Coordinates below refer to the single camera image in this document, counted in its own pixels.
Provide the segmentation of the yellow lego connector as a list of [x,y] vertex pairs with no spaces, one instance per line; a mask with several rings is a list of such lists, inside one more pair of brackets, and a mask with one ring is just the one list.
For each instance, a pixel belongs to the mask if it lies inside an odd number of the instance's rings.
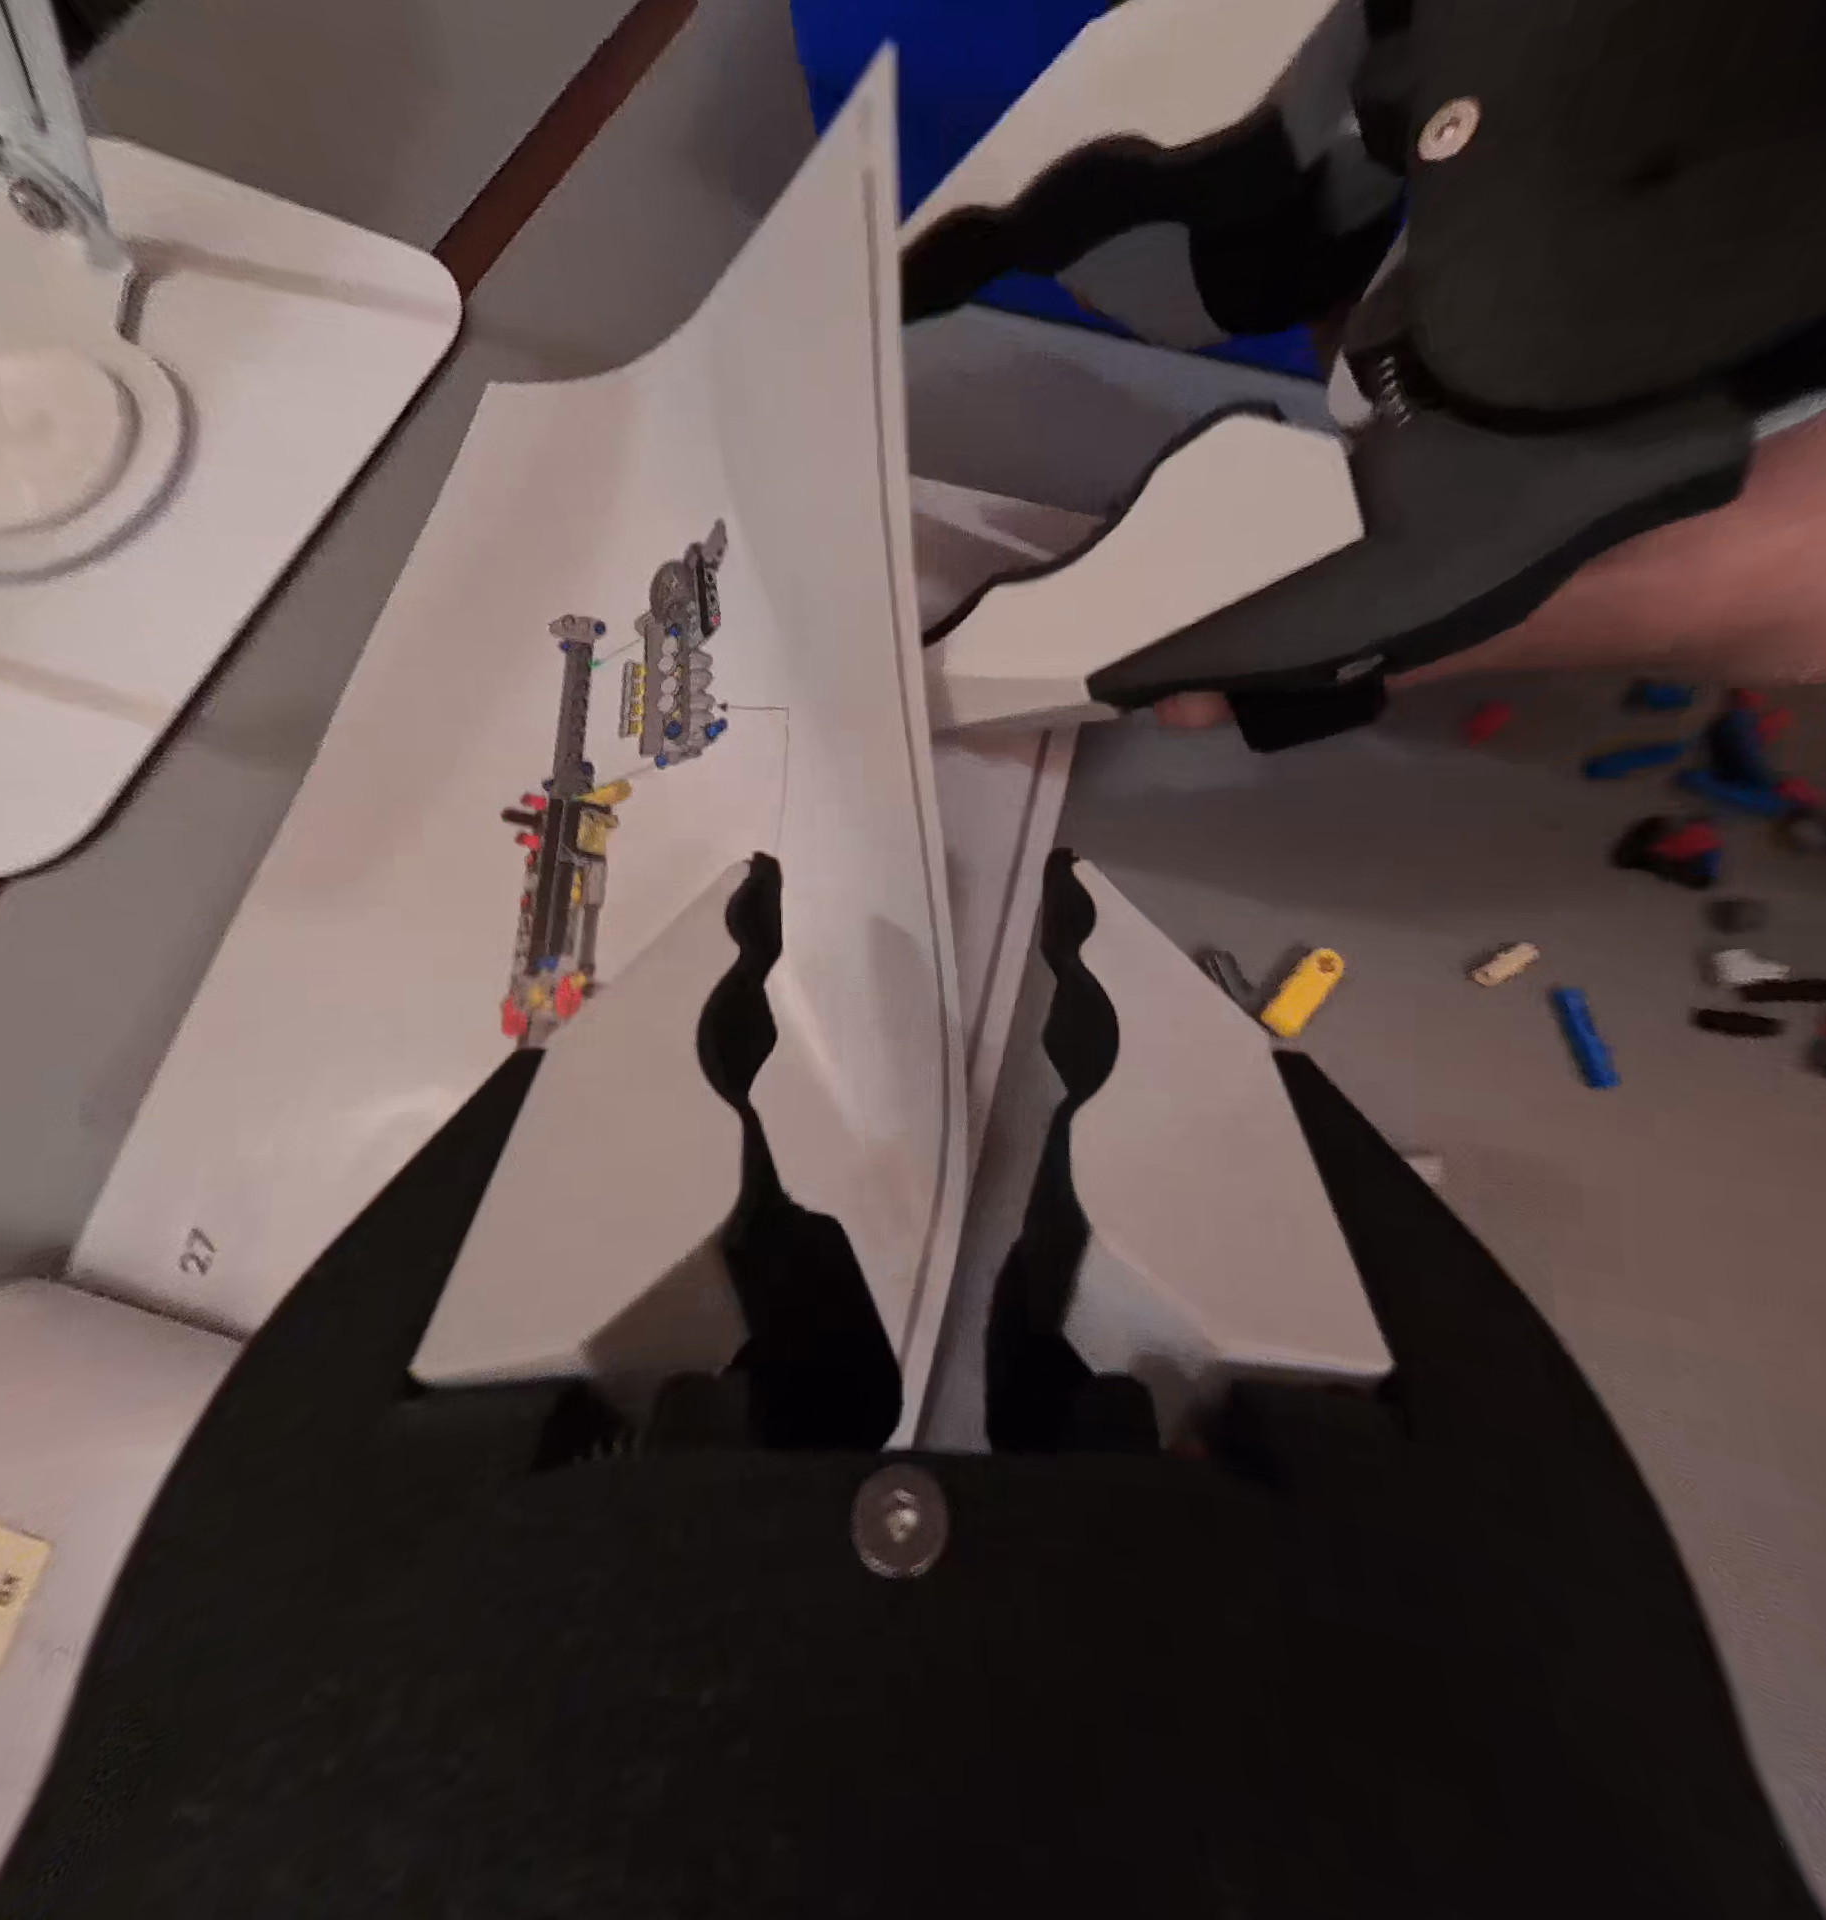
[[1322,1011],[1348,964],[1335,947],[1307,947],[1266,988],[1259,1020],[1280,1044],[1296,1041]]

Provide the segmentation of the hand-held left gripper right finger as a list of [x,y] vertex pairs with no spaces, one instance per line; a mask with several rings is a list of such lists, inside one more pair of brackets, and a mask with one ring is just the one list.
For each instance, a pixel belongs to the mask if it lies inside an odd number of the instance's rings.
[[997,1452],[1205,1439],[1240,1387],[1392,1354],[1274,1045],[1101,869],[1048,855],[1048,1116],[985,1339]]

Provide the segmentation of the blue lego pin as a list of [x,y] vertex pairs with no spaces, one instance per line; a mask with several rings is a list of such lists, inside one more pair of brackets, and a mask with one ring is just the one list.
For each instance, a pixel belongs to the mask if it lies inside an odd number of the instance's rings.
[[1620,1070],[1599,1028],[1590,998],[1575,988],[1555,988],[1548,1001],[1580,1084],[1589,1091],[1618,1088]]

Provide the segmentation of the scattered loose lego pieces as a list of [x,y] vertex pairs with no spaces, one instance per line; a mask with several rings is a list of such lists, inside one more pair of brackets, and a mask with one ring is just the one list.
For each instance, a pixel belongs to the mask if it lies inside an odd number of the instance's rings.
[[1624,742],[1586,757],[1586,783],[1666,775],[1677,806],[1620,830],[1608,863],[1694,896],[1711,942],[1694,963],[1700,998],[1689,1030],[1730,1044],[1768,1045],[1812,1020],[1802,1063],[1826,1079],[1826,973],[1796,968],[1757,947],[1770,925],[1765,897],[1730,884],[1736,831],[1768,851],[1826,861],[1826,789],[1793,772],[1783,748],[1789,710],[1763,690],[1722,690],[1696,732]]

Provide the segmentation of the white lego instruction booklet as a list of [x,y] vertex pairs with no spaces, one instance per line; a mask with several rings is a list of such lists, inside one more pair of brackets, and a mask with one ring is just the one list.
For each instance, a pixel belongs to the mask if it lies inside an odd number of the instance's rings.
[[665,344],[484,395],[74,1271],[0,1288],[0,1867],[222,1363],[754,852],[756,1106],[854,1235],[915,1436],[1070,744],[932,739],[896,107],[884,47]]

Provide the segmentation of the person's right hand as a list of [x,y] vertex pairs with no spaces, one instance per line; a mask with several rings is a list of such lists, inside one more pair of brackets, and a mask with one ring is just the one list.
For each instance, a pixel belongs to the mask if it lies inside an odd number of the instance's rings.
[[1826,684],[1826,411],[1759,442],[1726,508],[1618,545],[1512,630],[1394,687],[1620,667],[1672,682]]

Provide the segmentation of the white folding tablet stand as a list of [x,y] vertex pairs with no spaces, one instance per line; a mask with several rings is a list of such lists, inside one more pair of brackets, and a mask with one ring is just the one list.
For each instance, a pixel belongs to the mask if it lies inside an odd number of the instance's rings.
[[0,882],[74,851],[458,337],[429,253],[85,129],[0,4]]

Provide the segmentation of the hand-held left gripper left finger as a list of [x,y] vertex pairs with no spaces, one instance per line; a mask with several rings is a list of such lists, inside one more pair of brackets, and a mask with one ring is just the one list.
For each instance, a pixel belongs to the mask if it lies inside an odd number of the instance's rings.
[[900,1358],[854,1235],[795,1191],[756,1106],[783,947],[781,863],[731,861],[537,1052],[420,1385],[576,1379],[632,1428],[720,1388],[756,1449],[889,1439]]

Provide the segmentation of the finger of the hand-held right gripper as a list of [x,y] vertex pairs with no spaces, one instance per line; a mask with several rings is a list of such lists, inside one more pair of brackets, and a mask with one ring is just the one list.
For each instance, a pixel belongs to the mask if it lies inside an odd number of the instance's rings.
[[1321,323],[1371,279],[1356,2],[1133,2],[1084,26],[900,227],[900,314],[1011,275],[1129,339]]
[[1094,675],[1362,535],[1347,443],[1256,410],[1190,429],[1099,517],[926,477],[932,730],[1114,718]]

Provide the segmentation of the blue plastic bin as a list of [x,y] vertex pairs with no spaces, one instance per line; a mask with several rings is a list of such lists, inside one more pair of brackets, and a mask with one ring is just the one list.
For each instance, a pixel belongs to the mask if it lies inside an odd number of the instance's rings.
[[[900,210],[914,213],[1109,2],[792,2],[795,54],[816,133],[826,133],[881,45],[899,50]],[[1008,272],[974,303],[1114,339],[1054,279]],[[1244,335],[1201,351],[1212,359],[1315,380],[1307,325]]]

